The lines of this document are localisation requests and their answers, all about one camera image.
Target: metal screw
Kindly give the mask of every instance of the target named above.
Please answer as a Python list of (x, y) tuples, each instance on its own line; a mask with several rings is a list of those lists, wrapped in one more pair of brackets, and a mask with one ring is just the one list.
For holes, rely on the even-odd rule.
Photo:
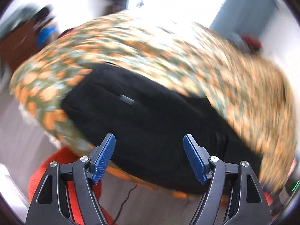
[(80, 161), (86, 162), (89, 158), (87, 156), (83, 156), (80, 158)]
[(210, 157), (210, 160), (211, 160), (212, 162), (218, 162), (218, 161), (219, 161), (219, 158), (218, 158), (218, 157), (215, 157), (215, 156), (212, 156), (212, 157)]
[(57, 162), (51, 162), (50, 167), (55, 167), (57, 165)]
[(244, 167), (249, 167), (249, 163), (246, 162), (246, 161), (242, 161), (242, 165), (243, 165)]

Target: blue object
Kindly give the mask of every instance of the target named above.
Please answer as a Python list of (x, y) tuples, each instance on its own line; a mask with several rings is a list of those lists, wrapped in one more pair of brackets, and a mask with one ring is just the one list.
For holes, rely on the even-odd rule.
[(199, 154), (197, 153), (195, 147), (193, 146), (187, 135), (183, 138), (183, 148), (190, 162), (190, 165), (192, 166), (196, 179), (200, 181), (202, 185), (204, 185), (208, 180), (205, 174), (204, 163), (202, 162)]
[(105, 170), (108, 166), (108, 163), (113, 155), (113, 152), (116, 147), (116, 138), (114, 135), (111, 135), (106, 143), (103, 143), (105, 146), (103, 147), (102, 152), (100, 153), (95, 165), (93, 167), (93, 177), (91, 178), (93, 185), (96, 185), (98, 181), (103, 178)]
[(37, 37), (37, 47), (40, 49), (43, 44), (46, 42), (47, 38), (56, 31), (57, 26), (49, 26), (47, 28), (43, 28), (38, 37)]

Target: patterned cloth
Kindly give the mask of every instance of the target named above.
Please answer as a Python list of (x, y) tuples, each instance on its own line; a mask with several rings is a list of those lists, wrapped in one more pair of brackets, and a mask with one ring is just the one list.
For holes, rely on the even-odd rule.
[(11, 92), (48, 133), (87, 154), (93, 146), (60, 102), (103, 62), (187, 96), (205, 94), (247, 146), (263, 155), (260, 181), (273, 191), (285, 184), (296, 147), (287, 78), (271, 62), (243, 55), (197, 23), (175, 23), (143, 8), (94, 19), (24, 62), (12, 77)]

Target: blue gripper pad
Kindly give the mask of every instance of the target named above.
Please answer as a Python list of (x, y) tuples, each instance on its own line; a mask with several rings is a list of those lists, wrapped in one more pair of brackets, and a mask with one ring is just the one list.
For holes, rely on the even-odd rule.
[(93, 185), (96, 185), (98, 181), (103, 178), (105, 170), (108, 166), (108, 163), (113, 155), (116, 146), (116, 138), (114, 135), (111, 135), (109, 140), (106, 142), (103, 150), (101, 151), (99, 158), (95, 162), (93, 177), (91, 178)]
[(187, 136), (184, 136), (183, 138), (183, 148), (190, 165), (192, 166), (196, 179), (204, 185), (208, 180), (205, 174), (204, 164)]

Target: orange cloth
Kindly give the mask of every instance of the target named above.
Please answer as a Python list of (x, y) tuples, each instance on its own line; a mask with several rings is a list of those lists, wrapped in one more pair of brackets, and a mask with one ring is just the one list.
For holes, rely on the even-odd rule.
[[(75, 162), (78, 160), (78, 156), (76, 156), (73, 152), (69, 150), (68, 147), (63, 147), (53, 155), (51, 155), (39, 168), (38, 170), (32, 175), (29, 186), (28, 186), (28, 195), (29, 200), (31, 201), (33, 198), (33, 195), (39, 185), (40, 180), (42, 179), (44, 172), (46, 171), (47, 167), (50, 165), (50, 162), (56, 161), (59, 164), (67, 164), (71, 162)], [(68, 192), (69, 192), (69, 199), (70, 199), (70, 205), (74, 217), (74, 221), (80, 225), (84, 225), (81, 213), (79, 210), (76, 193), (75, 193), (75, 186), (73, 181), (68, 181)], [(95, 191), (96, 197), (99, 200), (101, 196), (101, 182), (98, 182), (97, 185), (93, 186), (93, 189)], [(104, 210), (103, 207), (101, 207), (103, 214), (108, 221), (108, 224), (111, 224), (113, 222), (113, 218), (108, 214), (106, 210)]]

